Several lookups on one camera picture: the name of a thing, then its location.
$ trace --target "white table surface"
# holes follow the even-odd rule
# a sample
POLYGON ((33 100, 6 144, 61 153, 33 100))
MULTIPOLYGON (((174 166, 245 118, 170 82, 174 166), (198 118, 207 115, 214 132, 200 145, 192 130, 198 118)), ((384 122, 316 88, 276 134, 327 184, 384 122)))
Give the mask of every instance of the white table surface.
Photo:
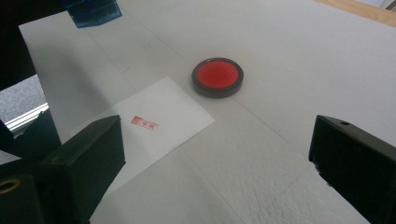
POLYGON ((367 223, 307 155, 318 114, 396 146, 395 28, 311 0, 119 5, 99 27, 66 12, 21 26, 62 141, 163 77, 215 122, 104 198, 92 223, 367 223), (211 57, 243 68, 233 97, 191 89, 211 57))

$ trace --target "wooden edge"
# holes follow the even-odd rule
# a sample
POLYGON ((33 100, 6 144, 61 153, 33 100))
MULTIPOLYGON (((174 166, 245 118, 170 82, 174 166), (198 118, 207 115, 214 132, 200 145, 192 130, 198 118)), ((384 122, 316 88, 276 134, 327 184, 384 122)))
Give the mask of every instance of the wooden edge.
POLYGON ((322 4, 336 7, 344 11, 379 21, 386 25, 396 27, 396 13, 380 7, 373 7, 354 0, 315 0, 322 4))

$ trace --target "printed label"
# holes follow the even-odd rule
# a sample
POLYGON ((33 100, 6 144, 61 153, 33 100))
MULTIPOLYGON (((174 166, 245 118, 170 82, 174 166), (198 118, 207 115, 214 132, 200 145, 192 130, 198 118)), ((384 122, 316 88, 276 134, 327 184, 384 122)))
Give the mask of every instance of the printed label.
POLYGON ((141 126, 143 128, 150 129, 152 131, 155 131, 160 125, 153 123, 151 121, 148 121, 146 119, 142 119, 138 116, 135 116, 134 119, 132 120, 132 124, 141 126))

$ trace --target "white paper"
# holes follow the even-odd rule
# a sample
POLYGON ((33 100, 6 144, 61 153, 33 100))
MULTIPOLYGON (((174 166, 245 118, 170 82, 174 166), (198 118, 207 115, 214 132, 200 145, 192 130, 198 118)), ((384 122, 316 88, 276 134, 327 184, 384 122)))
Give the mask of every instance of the white paper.
POLYGON ((214 121, 171 78, 166 77, 86 121, 71 134, 75 135, 95 120, 113 115, 121 117, 126 164, 108 188, 106 195, 149 168, 214 121), (135 117, 147 122, 133 124, 132 120, 135 117))

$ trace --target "black block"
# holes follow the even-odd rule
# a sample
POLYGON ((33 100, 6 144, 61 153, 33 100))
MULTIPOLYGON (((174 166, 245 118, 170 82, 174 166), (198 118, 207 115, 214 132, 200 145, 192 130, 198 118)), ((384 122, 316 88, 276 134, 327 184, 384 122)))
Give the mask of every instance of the black block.
POLYGON ((58 223, 87 224, 124 164, 120 116, 97 120, 44 159, 40 169, 54 187, 58 223))
POLYGON ((396 148, 360 128, 317 116, 309 160, 373 224, 396 223, 396 148))
POLYGON ((0 223, 53 223, 32 175, 14 175, 0 180, 0 202, 0 223))

